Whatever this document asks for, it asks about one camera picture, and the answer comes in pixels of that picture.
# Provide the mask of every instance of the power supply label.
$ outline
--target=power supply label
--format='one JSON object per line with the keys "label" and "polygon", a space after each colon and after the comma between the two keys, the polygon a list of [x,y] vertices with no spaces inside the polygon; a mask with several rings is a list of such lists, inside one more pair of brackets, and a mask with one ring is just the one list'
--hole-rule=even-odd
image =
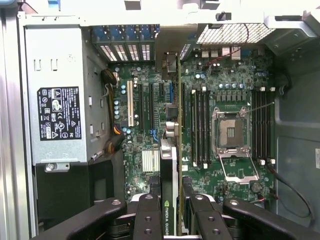
{"label": "power supply label", "polygon": [[40,141],[81,139],[77,86],[40,88],[37,102]]}

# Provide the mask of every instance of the green circuit board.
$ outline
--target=green circuit board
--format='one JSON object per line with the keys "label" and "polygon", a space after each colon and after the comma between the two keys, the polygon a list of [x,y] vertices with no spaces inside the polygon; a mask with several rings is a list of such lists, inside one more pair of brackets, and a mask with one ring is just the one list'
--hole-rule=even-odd
{"label": "green circuit board", "polygon": [[[182,170],[184,176],[192,177],[193,188],[199,193],[209,194],[215,197],[218,202],[224,198],[238,197],[244,200],[253,201],[257,194],[251,191],[249,184],[238,184],[226,182],[221,162],[216,159],[212,149],[212,114],[216,107],[221,111],[236,112],[242,107],[249,111],[254,105],[257,96],[264,97],[273,86],[273,79],[269,69],[273,64],[273,55],[266,52],[264,55],[257,55],[256,52],[246,51],[241,53],[241,59],[233,60],[225,57],[218,61],[207,64],[208,58],[195,57],[193,55],[187,61],[181,63],[182,80]],[[170,80],[162,80],[161,75],[155,72],[154,63],[128,63],[114,64],[109,66],[113,72],[117,72],[119,82],[114,89],[115,124],[126,134],[123,143],[125,160],[125,191],[126,199],[138,193],[149,192],[149,178],[159,176],[160,166],[160,139],[164,135],[166,126],[165,105],[173,101],[173,84]],[[128,81],[133,84],[133,125],[128,124]],[[207,169],[200,164],[193,164],[193,113],[192,113],[192,91],[203,90],[207,94],[208,118],[208,141]],[[254,92],[265,92],[257,95]],[[269,131],[269,153],[274,153],[274,116],[273,106],[268,111],[271,113],[268,126]],[[243,128],[243,132],[250,133],[249,138],[244,134],[244,142],[250,146],[260,144],[258,139],[252,136],[252,123],[255,113],[250,113],[249,129]],[[259,183],[262,186],[260,194],[268,198],[269,188],[272,188],[274,181],[272,175],[256,161],[253,161],[258,174]],[[252,176],[254,168],[249,158],[238,157],[228,158],[223,161],[225,172],[228,176],[243,178]]]}

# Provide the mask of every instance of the motherboard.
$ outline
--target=motherboard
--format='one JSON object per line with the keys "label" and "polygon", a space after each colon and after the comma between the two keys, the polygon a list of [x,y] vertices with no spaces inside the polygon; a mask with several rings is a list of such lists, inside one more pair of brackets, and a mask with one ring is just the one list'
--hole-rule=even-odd
{"label": "motherboard", "polygon": [[[268,199],[274,187],[264,162],[275,151],[273,55],[241,49],[212,61],[213,54],[194,51],[181,63],[182,174],[192,178],[195,191],[218,203],[229,197]],[[162,80],[152,62],[109,68],[118,80],[113,117],[126,137],[122,147],[130,201],[148,193],[150,178],[160,175],[160,139],[168,111],[176,111],[168,104],[177,96],[174,82]]]}

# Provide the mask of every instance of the cpu socket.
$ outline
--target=cpu socket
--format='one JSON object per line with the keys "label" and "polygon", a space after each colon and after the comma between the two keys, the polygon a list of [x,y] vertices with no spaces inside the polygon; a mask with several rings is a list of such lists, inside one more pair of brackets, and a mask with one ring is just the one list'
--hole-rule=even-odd
{"label": "cpu socket", "polygon": [[[257,169],[250,154],[250,115],[243,106],[240,111],[220,111],[214,108],[212,114],[212,150],[217,159],[220,159],[225,180],[248,184],[259,179]],[[238,178],[229,176],[224,168],[224,158],[249,158],[255,175]]]}

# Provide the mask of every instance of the mesh vent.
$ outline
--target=mesh vent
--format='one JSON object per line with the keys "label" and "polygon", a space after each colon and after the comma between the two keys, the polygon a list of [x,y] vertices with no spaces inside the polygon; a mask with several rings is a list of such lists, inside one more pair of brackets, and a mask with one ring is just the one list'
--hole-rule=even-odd
{"label": "mesh vent", "polygon": [[133,61],[139,61],[139,54],[136,45],[128,45],[129,52]]}
{"label": "mesh vent", "polygon": [[111,61],[111,62],[115,62],[117,61],[116,56],[114,55],[114,53],[111,51],[109,46],[100,46],[102,51],[105,53],[105,55],[107,56],[107,58]]}
{"label": "mesh vent", "polygon": [[[263,23],[247,23],[246,26],[249,30],[248,44],[255,44],[274,31]],[[242,23],[223,24],[218,29],[209,29],[207,25],[197,44],[244,44],[247,35],[247,28]]]}
{"label": "mesh vent", "polygon": [[180,60],[184,59],[184,57],[186,56],[186,54],[187,54],[190,46],[191,46],[190,43],[185,44],[185,45],[183,46],[182,51],[181,51],[181,53],[180,53]]}
{"label": "mesh vent", "polygon": [[125,49],[124,49],[124,47],[122,45],[115,45],[114,49],[118,53],[119,58],[121,59],[121,61],[128,61],[128,57],[127,57]]}
{"label": "mesh vent", "polygon": [[142,57],[145,61],[150,61],[150,45],[142,45]]}

